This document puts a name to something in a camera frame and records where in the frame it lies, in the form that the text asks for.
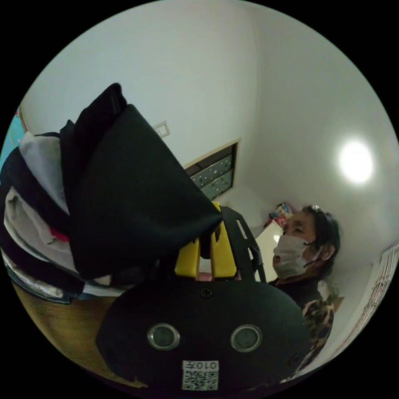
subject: stack of clothes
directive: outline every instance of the stack of clothes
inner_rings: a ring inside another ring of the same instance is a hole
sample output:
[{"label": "stack of clothes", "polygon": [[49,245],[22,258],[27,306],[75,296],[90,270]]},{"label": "stack of clothes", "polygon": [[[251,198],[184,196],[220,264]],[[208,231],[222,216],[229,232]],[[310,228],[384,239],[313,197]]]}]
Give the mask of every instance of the stack of clothes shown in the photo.
[{"label": "stack of clothes", "polygon": [[8,274],[59,303],[121,295],[222,219],[119,84],[59,133],[26,133],[0,181]]}]

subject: person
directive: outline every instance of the person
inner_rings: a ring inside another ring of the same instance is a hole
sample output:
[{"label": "person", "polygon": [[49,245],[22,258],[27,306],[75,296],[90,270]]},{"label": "person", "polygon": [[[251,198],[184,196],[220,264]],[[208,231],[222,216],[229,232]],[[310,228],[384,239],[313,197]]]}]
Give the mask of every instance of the person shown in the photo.
[{"label": "person", "polygon": [[274,249],[272,286],[288,294],[302,309],[310,331],[311,349],[296,372],[308,366],[330,336],[334,306],[318,292],[318,283],[330,275],[340,250],[337,220],[317,206],[306,206],[286,221]]}]

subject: white face mask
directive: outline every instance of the white face mask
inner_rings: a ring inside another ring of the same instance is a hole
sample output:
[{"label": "white face mask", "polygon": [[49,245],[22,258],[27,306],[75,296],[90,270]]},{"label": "white face mask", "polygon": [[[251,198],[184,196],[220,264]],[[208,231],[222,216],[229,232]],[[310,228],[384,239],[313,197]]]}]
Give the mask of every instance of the white face mask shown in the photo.
[{"label": "white face mask", "polygon": [[317,260],[319,254],[311,261],[303,258],[303,253],[308,245],[309,243],[302,238],[294,236],[280,237],[277,247],[273,250],[274,254],[280,257],[280,262],[273,265],[279,280],[305,274],[306,266]]}]

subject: lens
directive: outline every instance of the lens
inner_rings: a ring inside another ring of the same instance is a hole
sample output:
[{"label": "lens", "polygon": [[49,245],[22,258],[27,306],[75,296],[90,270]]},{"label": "lens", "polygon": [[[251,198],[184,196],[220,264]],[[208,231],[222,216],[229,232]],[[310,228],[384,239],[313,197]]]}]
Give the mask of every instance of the lens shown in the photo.
[{"label": "lens", "polygon": [[251,352],[261,344],[262,333],[254,325],[241,325],[232,333],[230,342],[232,347],[238,352]]},{"label": "lens", "polygon": [[179,332],[169,324],[156,324],[148,331],[149,343],[158,350],[171,350],[180,342]]}]

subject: ceiling light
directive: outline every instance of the ceiling light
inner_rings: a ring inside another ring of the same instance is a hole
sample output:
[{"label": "ceiling light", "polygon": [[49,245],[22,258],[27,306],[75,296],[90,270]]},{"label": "ceiling light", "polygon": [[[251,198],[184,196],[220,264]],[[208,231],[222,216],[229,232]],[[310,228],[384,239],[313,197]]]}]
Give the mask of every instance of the ceiling light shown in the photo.
[{"label": "ceiling light", "polygon": [[368,148],[358,142],[347,144],[340,156],[343,174],[353,183],[364,183],[372,174],[373,161]]}]

